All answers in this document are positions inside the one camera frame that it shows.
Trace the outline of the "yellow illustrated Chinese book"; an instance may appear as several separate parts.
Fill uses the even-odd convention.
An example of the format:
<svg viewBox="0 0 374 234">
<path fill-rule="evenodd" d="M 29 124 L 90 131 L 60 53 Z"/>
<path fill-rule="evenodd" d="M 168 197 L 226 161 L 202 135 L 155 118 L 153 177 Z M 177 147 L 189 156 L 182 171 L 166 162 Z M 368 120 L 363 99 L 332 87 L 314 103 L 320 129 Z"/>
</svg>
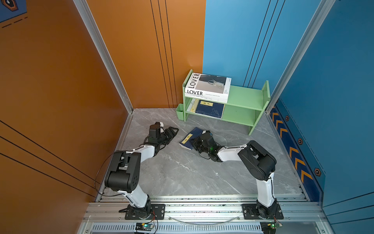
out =
<svg viewBox="0 0 374 234">
<path fill-rule="evenodd" d="M 187 111 L 188 112 L 192 112 L 192 113 L 195 113 L 196 112 L 196 109 L 197 109 L 197 106 L 199 104 L 199 99 L 196 99 L 196 98 L 193 98 L 187 108 Z"/>
</svg>

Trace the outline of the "white book with brown pattern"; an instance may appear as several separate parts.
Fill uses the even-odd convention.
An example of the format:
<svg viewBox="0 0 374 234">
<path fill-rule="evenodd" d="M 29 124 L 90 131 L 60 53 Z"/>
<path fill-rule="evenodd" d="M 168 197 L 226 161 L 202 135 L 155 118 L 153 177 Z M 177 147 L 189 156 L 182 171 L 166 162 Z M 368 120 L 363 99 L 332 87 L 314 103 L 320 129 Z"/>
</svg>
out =
<svg viewBox="0 0 374 234">
<path fill-rule="evenodd" d="M 196 98 L 196 99 L 201 99 L 201 100 L 208 100 L 208 101 L 213 101 L 213 102 L 219 102 L 219 103 L 227 103 L 227 99 L 223 98 L 215 98 L 215 97 L 200 97 L 200 96 L 185 96 L 185 98 Z"/>
</svg>

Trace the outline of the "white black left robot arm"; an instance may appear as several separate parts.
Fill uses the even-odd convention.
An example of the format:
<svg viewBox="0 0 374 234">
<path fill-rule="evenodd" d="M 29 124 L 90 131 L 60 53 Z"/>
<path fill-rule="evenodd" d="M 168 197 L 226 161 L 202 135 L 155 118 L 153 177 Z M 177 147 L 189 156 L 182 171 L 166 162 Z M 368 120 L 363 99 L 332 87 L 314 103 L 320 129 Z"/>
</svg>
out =
<svg viewBox="0 0 374 234">
<path fill-rule="evenodd" d="M 138 148 L 114 152 L 104 177 L 104 184 L 129 201 L 126 211 L 141 219 L 146 219 L 151 215 L 151 199 L 138 185 L 140 166 L 142 162 L 155 157 L 178 132 L 178 128 L 165 129 L 163 123 L 156 122 L 150 126 L 148 135 Z"/>
</svg>

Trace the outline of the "white LOVER book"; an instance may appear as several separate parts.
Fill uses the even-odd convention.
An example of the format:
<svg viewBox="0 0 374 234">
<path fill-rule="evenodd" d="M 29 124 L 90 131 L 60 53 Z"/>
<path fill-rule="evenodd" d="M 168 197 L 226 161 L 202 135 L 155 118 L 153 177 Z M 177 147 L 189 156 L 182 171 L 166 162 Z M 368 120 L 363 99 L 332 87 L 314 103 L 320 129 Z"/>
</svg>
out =
<svg viewBox="0 0 374 234">
<path fill-rule="evenodd" d="M 231 78 L 192 73 L 184 86 L 185 96 L 228 99 Z"/>
</svg>

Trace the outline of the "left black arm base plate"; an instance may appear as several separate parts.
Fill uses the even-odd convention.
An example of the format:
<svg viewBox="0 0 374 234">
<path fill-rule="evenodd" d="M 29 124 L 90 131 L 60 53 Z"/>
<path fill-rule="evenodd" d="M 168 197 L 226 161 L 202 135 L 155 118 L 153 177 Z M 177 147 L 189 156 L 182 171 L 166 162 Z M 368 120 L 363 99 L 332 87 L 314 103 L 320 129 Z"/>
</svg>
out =
<svg viewBox="0 0 374 234">
<path fill-rule="evenodd" d="M 128 205 L 126 208 L 125 219 L 126 220 L 151 220 L 156 218 L 157 220 L 163 220 L 165 217 L 165 204 L 151 204 L 145 208 L 136 208 Z"/>
</svg>

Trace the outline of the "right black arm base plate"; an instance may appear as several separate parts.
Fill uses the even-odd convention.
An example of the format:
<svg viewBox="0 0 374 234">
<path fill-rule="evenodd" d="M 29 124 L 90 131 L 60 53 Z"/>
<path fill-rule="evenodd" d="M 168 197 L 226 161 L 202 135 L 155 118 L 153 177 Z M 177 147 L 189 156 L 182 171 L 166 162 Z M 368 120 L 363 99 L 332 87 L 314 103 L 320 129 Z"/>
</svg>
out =
<svg viewBox="0 0 374 234">
<path fill-rule="evenodd" d="M 283 212 L 279 203 L 274 202 L 270 207 L 261 204 L 242 204 L 244 219 L 284 219 Z"/>
</svg>

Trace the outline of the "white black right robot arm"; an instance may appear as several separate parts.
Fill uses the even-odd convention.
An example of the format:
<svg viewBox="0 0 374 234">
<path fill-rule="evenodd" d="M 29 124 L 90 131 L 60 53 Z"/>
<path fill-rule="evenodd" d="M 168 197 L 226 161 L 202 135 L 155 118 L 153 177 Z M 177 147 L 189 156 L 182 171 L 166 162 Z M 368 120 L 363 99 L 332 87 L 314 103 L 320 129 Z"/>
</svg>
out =
<svg viewBox="0 0 374 234">
<path fill-rule="evenodd" d="M 274 172 L 277 160 L 258 142 L 227 147 L 217 143 L 210 131 L 192 140 L 193 148 L 198 153 L 206 153 L 214 162 L 240 161 L 256 179 L 258 198 L 257 212 L 263 219 L 276 218 L 278 201 L 274 196 Z"/>
</svg>

